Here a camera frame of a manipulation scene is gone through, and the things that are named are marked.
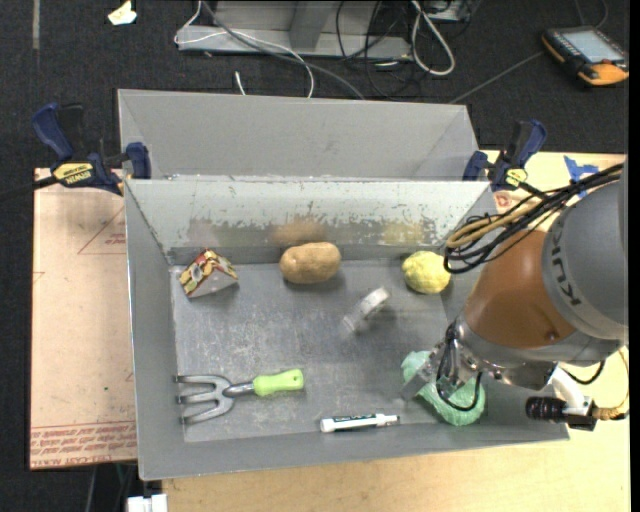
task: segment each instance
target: black floor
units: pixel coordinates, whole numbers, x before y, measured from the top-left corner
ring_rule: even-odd
[[[270,56],[179,53],[173,36],[194,12],[195,2],[139,0],[136,23],[114,27],[105,15],[119,3],[0,0],[4,190],[28,184],[34,167],[53,162],[53,154],[30,125],[32,114],[51,101],[82,103],[86,138],[96,145],[102,140],[106,153],[112,154],[119,150],[114,110],[118,88],[237,94],[233,74],[239,71],[248,94],[302,94],[306,78],[300,66]],[[34,5],[39,5],[37,45]],[[629,81],[586,88],[542,52],[539,37],[545,28],[604,20],[601,29],[628,51],[628,0],[484,0],[477,5],[469,23],[442,27],[457,59],[456,70],[447,77],[416,81],[400,97],[388,100],[468,105],[483,148],[501,148],[516,120],[535,118],[547,128],[546,151],[628,151]],[[427,50],[429,42],[423,45]],[[441,57],[436,53],[435,62]],[[372,68],[369,79],[361,61],[309,62],[348,80],[369,99],[384,99],[383,94],[402,84],[391,73]],[[405,66],[401,73],[410,71]],[[316,97],[352,97],[338,81],[321,74],[316,78]],[[0,511],[112,509],[120,489],[142,492],[135,479],[127,487],[128,467],[37,473],[27,467],[32,208],[28,194],[0,203]]]

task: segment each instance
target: orange device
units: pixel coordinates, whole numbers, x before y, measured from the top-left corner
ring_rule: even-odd
[[[542,33],[542,43],[570,76],[589,85],[611,85],[629,77],[628,54],[595,27],[551,28]]]

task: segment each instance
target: cable bundle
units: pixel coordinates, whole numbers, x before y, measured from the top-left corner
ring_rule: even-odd
[[[564,209],[569,200],[581,192],[619,180],[621,170],[622,164],[616,164],[581,180],[572,181],[565,187],[548,190],[543,194],[531,194],[502,214],[468,218],[465,224],[447,239],[445,268],[452,274],[462,274],[499,258],[527,235],[491,256],[500,244],[524,229],[535,229],[551,215]],[[537,195],[542,195],[542,199],[538,200]],[[493,240],[478,245],[484,236],[497,229],[502,229],[502,232]]]

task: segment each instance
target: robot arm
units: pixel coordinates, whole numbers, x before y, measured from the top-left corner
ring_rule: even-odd
[[[563,399],[532,397],[530,418],[594,428],[597,407],[558,365],[591,366],[628,344],[626,173],[625,162],[542,196],[538,206],[507,212],[507,221],[481,219],[449,239],[454,261],[484,266],[443,341],[405,384],[405,400],[435,381],[446,401],[473,376],[488,373],[536,391],[554,385]],[[558,194],[564,197],[553,203]],[[561,213],[547,232],[532,227],[532,212],[554,209]],[[483,253],[480,238],[496,225],[502,233]],[[464,271],[451,261],[448,270]]]

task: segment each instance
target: green handle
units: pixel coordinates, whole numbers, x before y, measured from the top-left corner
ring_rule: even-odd
[[[298,369],[276,375],[259,375],[253,379],[253,391],[258,396],[270,395],[276,391],[297,391],[303,387],[304,377]]]

